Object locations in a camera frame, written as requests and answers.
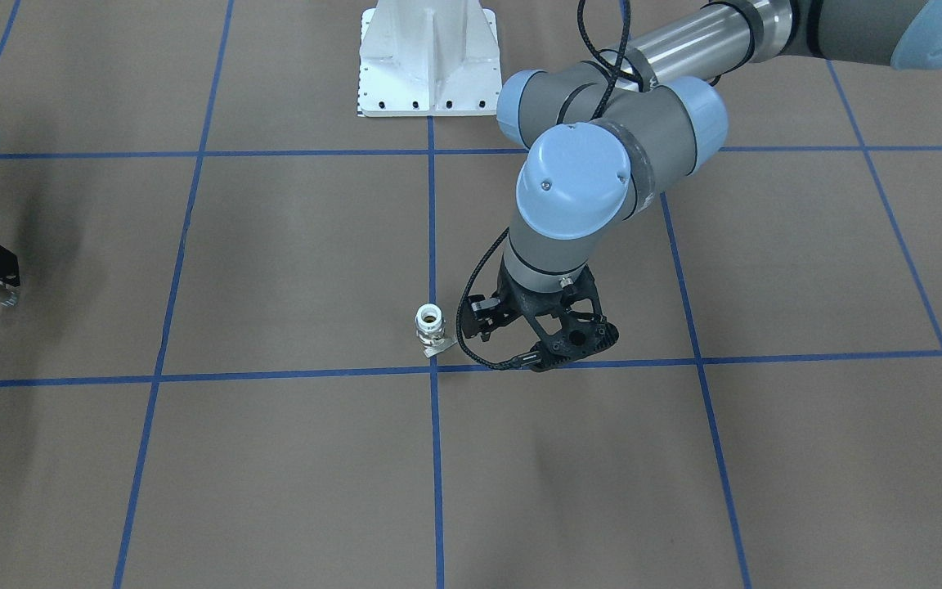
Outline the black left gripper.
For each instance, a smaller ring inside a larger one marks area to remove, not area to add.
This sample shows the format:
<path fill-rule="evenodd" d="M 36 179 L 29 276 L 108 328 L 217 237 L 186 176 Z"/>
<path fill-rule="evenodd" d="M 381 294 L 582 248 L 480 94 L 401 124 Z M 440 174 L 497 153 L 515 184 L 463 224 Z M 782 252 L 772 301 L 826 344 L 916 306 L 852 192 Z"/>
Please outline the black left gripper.
<path fill-rule="evenodd" d="M 466 295 L 467 338 L 479 336 L 487 342 L 493 331 L 517 318 L 524 318 L 539 338 L 530 350 L 502 362 L 488 361 L 471 349 L 466 350 L 467 357 L 497 371 L 526 366 L 545 372 L 605 351 L 620 335 L 603 313 L 594 275 L 587 266 L 571 286 L 556 292 L 528 290 L 501 266 L 492 297 Z"/>

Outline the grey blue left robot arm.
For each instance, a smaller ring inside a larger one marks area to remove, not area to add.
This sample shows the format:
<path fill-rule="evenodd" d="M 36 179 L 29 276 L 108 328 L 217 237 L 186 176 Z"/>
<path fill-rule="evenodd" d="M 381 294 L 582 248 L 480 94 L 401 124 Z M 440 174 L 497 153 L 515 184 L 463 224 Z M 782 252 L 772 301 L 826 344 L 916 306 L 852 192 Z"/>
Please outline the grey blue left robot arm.
<path fill-rule="evenodd" d="M 500 131 L 527 149 L 493 294 L 465 290 L 456 342 L 496 371 L 543 372 L 612 347 L 590 255 L 609 230 L 696 173 L 725 144 L 722 75 L 778 56 L 942 70 L 942 1 L 711 1 L 559 72 L 504 83 Z"/>

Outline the white metal robot base mount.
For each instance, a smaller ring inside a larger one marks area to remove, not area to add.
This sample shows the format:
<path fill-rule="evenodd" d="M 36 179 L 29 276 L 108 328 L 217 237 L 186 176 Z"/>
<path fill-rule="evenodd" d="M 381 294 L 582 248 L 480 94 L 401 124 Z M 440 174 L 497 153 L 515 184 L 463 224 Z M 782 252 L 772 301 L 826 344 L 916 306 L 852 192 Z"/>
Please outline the white metal robot base mount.
<path fill-rule="evenodd" d="M 497 16 L 478 1 L 378 1 L 360 16 L 357 115 L 493 116 Z"/>

